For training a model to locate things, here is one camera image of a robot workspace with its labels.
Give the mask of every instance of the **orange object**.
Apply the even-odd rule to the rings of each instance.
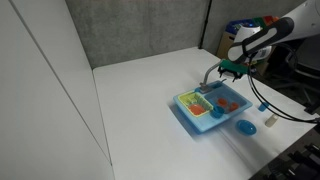
[[[225,108],[228,106],[228,101],[224,98],[219,98],[218,99],[218,105]]]
[[[206,112],[206,110],[200,104],[192,104],[188,108],[194,115],[200,115]]]
[[[238,109],[238,108],[239,108],[239,104],[233,102],[233,103],[231,103],[231,105],[230,105],[230,107],[229,107],[229,111],[231,112],[231,111],[234,111],[234,110],[236,110],[236,109]]]

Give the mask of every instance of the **blue cup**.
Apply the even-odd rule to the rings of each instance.
[[[263,102],[261,103],[261,105],[259,106],[259,111],[263,112],[267,109],[267,107],[269,107],[269,104],[267,102]]]
[[[217,119],[221,118],[224,114],[224,109],[220,106],[214,106],[213,111],[211,112],[211,115]]]

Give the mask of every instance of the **plastic tray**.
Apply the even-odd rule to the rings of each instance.
[[[215,81],[208,84],[210,87],[216,87],[220,81]],[[252,106],[252,103],[241,96],[239,93],[231,89],[229,86],[221,83],[220,87],[214,88],[212,91],[201,94],[198,92],[199,88],[182,93],[173,97],[173,100],[178,105],[182,114],[189,121],[189,123],[194,127],[198,134],[201,134],[223,122],[226,122],[230,118],[242,113],[244,110]],[[239,108],[234,111],[229,111],[228,107],[225,108],[225,113],[221,118],[214,118],[211,115],[211,111],[214,109],[218,98],[224,98],[230,104],[231,102],[236,102],[239,104]],[[193,103],[201,104],[206,111],[199,115],[194,115],[188,106]]]

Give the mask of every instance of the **gray wall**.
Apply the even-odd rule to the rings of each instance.
[[[66,0],[92,68],[197,46],[209,0]],[[231,20],[282,16],[304,0],[213,0],[204,48]]]

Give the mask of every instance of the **white tabletop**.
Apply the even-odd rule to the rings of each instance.
[[[117,180],[248,179],[313,125],[283,119],[271,128],[271,115],[257,110],[246,77],[225,83],[253,103],[232,120],[196,135],[177,111],[173,96],[194,89],[219,59],[190,48],[94,70],[101,111]],[[220,79],[216,70],[209,82]],[[275,105],[300,118],[303,106],[256,82]],[[253,122],[257,134],[239,134],[239,119]]]

